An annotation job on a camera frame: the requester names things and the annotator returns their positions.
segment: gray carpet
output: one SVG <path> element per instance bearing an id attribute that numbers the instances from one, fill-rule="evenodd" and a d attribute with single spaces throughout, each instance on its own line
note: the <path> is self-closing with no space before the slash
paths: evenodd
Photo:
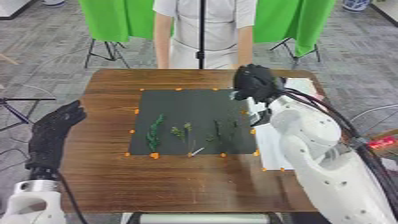
<path id="1" fill-rule="evenodd" d="M 109 62 L 93 58 L 89 69 L 84 60 L 91 36 L 78 1 L 70 0 L 61 8 L 48 8 L 38 2 L 13 21 L 0 21 L 0 52 L 20 62 L 7 64 L 0 60 L 0 96 L 55 96 L 57 102 L 41 103 L 34 120 L 59 105 L 80 98 L 94 71 L 100 68 L 125 68 L 121 61 Z M 352 14 L 340 4 L 329 19 L 320 38 L 322 63 L 309 55 L 297 69 L 315 72 L 336 109 L 352 117 L 366 109 L 398 103 L 398 28 L 377 12 Z M 292 68 L 292 59 L 283 48 L 269 51 L 274 43 L 256 44 L 254 62 L 270 68 Z M 155 68 L 153 42 L 132 38 L 121 49 L 132 68 Z M 98 43 L 96 52 L 105 53 Z M 27 112 L 31 104 L 13 104 Z M 398 116 L 393 116 L 368 131 L 397 110 L 372 113 L 357 120 L 363 133 L 379 133 L 397 128 Z M 0 123 L 16 120 L 0 109 Z M 0 152 L 11 148 L 27 151 L 29 127 L 18 127 L 0 133 Z M 13 151 L 0 157 L 0 169 L 23 161 Z M 23 165 L 0 173 L 0 198 L 6 201 L 15 183 L 25 179 Z M 94 223 L 116 223 L 100 217 Z"/>

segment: metal pole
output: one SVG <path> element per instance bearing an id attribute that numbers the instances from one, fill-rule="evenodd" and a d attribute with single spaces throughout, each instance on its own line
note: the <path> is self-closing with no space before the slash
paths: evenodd
<path id="1" fill-rule="evenodd" d="M 199 59 L 199 69 L 205 69 L 205 24 L 206 24 L 206 0 L 201 0 L 199 7 L 199 51 L 196 58 Z"/>

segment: green backdrop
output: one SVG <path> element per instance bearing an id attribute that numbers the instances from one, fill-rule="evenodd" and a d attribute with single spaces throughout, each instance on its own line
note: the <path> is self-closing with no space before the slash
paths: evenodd
<path id="1" fill-rule="evenodd" d="M 295 56 L 313 51 L 336 0 L 258 0 L 254 42 L 292 37 Z M 153 39 L 153 0 L 80 0 L 93 38 Z"/>

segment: wooden table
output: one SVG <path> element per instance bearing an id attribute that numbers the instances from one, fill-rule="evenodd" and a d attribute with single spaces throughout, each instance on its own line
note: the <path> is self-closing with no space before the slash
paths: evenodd
<path id="1" fill-rule="evenodd" d="M 306 71 L 276 70 L 311 78 Z M 84 212 L 317 211 L 295 172 L 261 170 L 253 155 L 125 157 L 141 89 L 233 86 L 233 70 L 100 70 L 82 98 L 89 117 L 73 128 L 62 172 Z M 64 208 L 71 211 L 64 196 Z"/>

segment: twig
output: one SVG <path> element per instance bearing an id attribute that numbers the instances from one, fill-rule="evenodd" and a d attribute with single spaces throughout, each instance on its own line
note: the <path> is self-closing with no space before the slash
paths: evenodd
<path id="1" fill-rule="evenodd" d="M 162 125 L 166 120 L 166 116 L 164 114 L 158 115 L 158 119 L 155 121 L 155 124 L 151 125 L 151 129 L 146 135 L 146 139 L 148 139 L 148 146 L 151 148 L 151 151 L 157 152 L 157 147 L 160 145 L 160 139 L 158 139 L 158 126 Z"/>

